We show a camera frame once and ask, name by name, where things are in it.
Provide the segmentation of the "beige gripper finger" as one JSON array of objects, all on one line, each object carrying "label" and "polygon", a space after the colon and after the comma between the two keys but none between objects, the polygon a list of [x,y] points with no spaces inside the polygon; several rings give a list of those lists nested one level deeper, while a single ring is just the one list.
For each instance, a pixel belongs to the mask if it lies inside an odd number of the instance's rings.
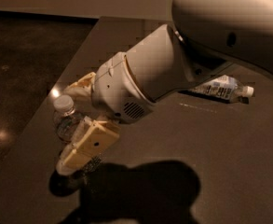
[{"label": "beige gripper finger", "polygon": [[59,175],[72,175],[119,139],[120,128],[107,117],[98,120],[85,116],[77,126],[72,141],[67,145],[56,164]]},{"label": "beige gripper finger", "polygon": [[78,81],[68,85],[62,93],[69,95],[75,101],[90,103],[95,77],[96,74],[90,72]]}]

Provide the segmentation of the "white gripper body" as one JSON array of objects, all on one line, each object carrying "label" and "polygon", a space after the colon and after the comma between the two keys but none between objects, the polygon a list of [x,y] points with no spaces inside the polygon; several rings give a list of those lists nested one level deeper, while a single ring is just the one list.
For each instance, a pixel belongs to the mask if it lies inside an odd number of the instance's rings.
[{"label": "white gripper body", "polygon": [[153,111],[130,70],[127,55],[119,52],[102,64],[92,85],[91,101],[109,119],[130,124]]}]

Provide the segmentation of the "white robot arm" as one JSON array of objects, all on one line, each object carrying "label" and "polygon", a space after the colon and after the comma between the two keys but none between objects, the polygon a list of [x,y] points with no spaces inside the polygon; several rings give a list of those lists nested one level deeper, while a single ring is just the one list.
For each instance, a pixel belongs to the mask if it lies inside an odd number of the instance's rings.
[{"label": "white robot arm", "polygon": [[175,91],[194,88],[232,64],[273,76],[273,0],[172,0],[172,25],[163,24],[68,86],[98,109],[60,155],[59,175],[71,175],[119,137],[122,123],[149,114]]}]

